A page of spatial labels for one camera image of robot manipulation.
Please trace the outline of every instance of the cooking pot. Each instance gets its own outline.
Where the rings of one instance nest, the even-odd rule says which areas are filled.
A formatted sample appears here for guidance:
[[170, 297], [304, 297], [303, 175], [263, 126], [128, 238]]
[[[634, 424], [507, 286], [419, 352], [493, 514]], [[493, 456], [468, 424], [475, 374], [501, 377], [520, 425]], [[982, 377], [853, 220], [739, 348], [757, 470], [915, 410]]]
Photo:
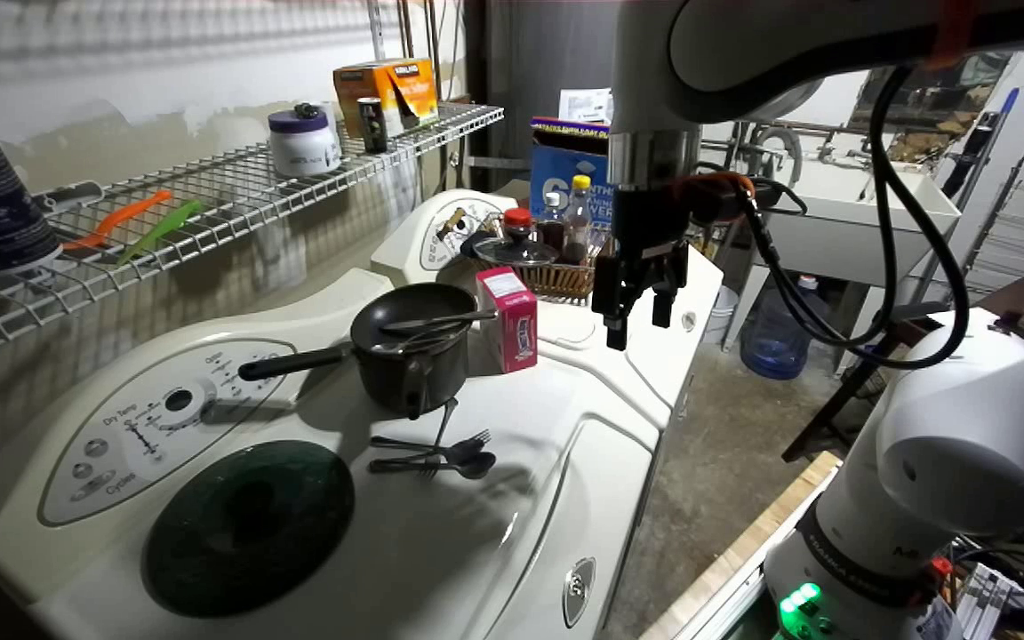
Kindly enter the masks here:
[[[393, 287], [360, 308], [347, 328], [347, 340], [283, 358], [246, 361], [238, 367], [238, 377], [280, 377], [291, 371], [341, 361], [345, 352], [352, 352], [362, 387], [377, 406], [419, 417], [455, 397], [468, 377], [468, 321], [441, 321], [458, 313], [475, 313], [475, 297], [462, 287]], [[432, 325], [419, 325], [416, 329], [393, 329], [393, 325], [411, 321]]]

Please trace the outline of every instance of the black stove burner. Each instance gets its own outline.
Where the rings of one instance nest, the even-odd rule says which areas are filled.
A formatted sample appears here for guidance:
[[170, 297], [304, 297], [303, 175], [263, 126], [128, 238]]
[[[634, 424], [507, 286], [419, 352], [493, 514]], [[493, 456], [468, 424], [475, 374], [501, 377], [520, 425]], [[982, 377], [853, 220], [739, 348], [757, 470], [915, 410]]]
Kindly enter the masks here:
[[142, 581], [179, 616], [238, 616], [321, 569], [352, 512], [355, 486], [334, 451], [268, 441], [213, 462], [170, 496]]

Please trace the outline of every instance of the floor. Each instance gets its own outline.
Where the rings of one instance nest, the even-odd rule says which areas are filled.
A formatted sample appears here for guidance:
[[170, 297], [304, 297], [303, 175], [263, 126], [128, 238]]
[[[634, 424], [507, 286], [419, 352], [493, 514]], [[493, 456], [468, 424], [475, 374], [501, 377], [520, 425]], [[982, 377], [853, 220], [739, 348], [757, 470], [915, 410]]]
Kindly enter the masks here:
[[814, 352], [797, 379], [764, 379], [736, 352], [699, 345], [655, 462], [603, 640], [643, 635], [776, 502], [802, 470], [802, 462], [783, 462], [783, 449], [833, 391], [827, 352]]

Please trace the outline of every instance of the jar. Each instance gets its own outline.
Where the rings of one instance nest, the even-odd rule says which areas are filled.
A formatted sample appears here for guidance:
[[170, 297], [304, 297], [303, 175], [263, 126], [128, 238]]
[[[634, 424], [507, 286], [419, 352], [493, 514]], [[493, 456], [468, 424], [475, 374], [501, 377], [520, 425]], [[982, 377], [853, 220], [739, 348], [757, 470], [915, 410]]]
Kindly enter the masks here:
[[298, 103], [294, 109], [271, 115], [268, 126], [274, 175], [312, 179], [341, 168], [341, 142], [326, 109]]

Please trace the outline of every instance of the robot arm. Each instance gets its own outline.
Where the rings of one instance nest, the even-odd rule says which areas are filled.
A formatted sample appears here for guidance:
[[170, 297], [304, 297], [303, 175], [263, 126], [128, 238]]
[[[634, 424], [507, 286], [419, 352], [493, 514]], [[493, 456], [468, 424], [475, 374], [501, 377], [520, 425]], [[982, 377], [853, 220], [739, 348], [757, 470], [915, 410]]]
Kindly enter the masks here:
[[655, 287], [655, 325], [687, 276], [690, 214], [666, 186], [693, 172], [690, 120], [776, 116], [822, 76], [1024, 50], [1024, 0], [621, 0], [614, 50], [614, 240], [595, 308], [624, 348], [634, 303]]

